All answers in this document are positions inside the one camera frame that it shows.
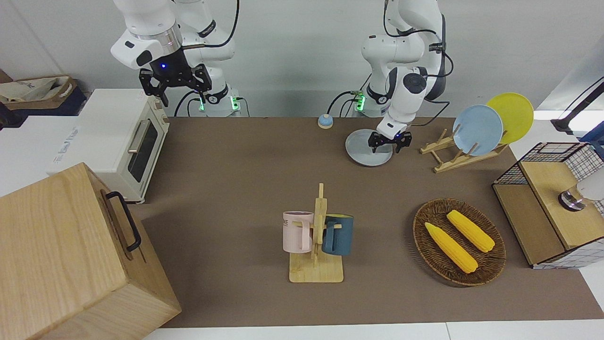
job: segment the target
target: corn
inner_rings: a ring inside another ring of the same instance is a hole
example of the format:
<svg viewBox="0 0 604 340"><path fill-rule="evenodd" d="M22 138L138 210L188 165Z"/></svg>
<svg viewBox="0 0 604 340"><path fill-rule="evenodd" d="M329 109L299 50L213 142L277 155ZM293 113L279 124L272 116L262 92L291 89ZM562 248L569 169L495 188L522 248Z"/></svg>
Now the corn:
<svg viewBox="0 0 604 340"><path fill-rule="evenodd" d="M441 250L461 269L464 273L470 274L478 268L478 262L468 254L466 249L463 249L455 240L453 240L449 234L443 229L433 225L432 223L425 223L426 229L432 239L441 248Z"/></svg>
<svg viewBox="0 0 604 340"><path fill-rule="evenodd" d="M461 212L452 210L447 219L481 252L489 252L495 246L495 241Z"/></svg>

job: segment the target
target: oven door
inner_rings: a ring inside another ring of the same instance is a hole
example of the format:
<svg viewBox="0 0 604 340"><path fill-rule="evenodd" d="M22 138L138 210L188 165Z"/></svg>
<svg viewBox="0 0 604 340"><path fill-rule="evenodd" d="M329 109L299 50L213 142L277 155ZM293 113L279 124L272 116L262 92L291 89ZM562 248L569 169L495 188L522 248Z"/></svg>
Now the oven door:
<svg viewBox="0 0 604 340"><path fill-rule="evenodd" d="M133 198L137 201L143 199L143 194L149 184L149 177L165 136L157 117L151 111L151 107L147 108L148 114L143 115L144 118L139 122L134 138L127 150L130 157L127 161L125 177L130 182L131 188L138 188L139 197Z"/></svg>

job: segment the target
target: white toaster oven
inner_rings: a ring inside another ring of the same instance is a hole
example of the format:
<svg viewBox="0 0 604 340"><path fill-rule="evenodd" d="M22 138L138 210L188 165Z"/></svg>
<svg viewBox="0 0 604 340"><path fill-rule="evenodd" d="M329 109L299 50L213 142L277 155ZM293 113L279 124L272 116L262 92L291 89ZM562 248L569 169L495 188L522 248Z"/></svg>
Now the white toaster oven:
<svg viewBox="0 0 604 340"><path fill-rule="evenodd" d="M97 89L47 167L86 163L112 191L142 202L170 126L161 101L140 89Z"/></svg>

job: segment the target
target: oven handle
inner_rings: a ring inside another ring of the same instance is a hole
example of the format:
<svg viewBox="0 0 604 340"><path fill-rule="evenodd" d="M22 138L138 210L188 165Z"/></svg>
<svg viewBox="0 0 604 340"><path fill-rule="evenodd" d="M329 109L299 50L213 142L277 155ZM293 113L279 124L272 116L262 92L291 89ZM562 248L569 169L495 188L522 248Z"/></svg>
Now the oven handle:
<svg viewBox="0 0 604 340"><path fill-rule="evenodd" d="M130 209L126 206L126 200L121 195L121 193L117 191L112 191L105 195L105 197L110 200L114 197L118 197L120 199L121 206L124 208L124 212L126 213L126 217L128 218L128 222L130 223L130 227L132 228L132 233L134 234L134 243L130 246L126 247L126 250L129 252L133 252L136 248L141 246L141 234L138 233L137 224L134 223L134 219L132 218L132 214L130 214Z"/></svg>
<svg viewBox="0 0 604 340"><path fill-rule="evenodd" d="M151 121L149 119L141 120L139 122L137 132L134 134L132 143L130 143L130 146L128 147L129 154L137 154L139 153L139 151L141 151L143 140L145 139L145 136L147 135L147 131L149 130L150 126Z"/></svg>

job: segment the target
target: oven window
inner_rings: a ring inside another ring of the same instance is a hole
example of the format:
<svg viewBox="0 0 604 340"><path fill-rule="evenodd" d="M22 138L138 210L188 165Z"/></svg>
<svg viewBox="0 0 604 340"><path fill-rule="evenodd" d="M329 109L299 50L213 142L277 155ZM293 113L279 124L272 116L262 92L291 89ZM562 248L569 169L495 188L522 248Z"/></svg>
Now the oven window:
<svg viewBox="0 0 604 340"><path fill-rule="evenodd" d="M132 155L130 163L128 164L128 171L138 183L141 183L141 180L143 179L143 174L145 173L145 169L147 169L149 158L151 158L151 153L153 152L153 146L155 146L155 141L157 141L157 129L155 129L155 126L151 123L147 130L147 134L143 138L143 144L141 145L140 150L137 154Z"/></svg>

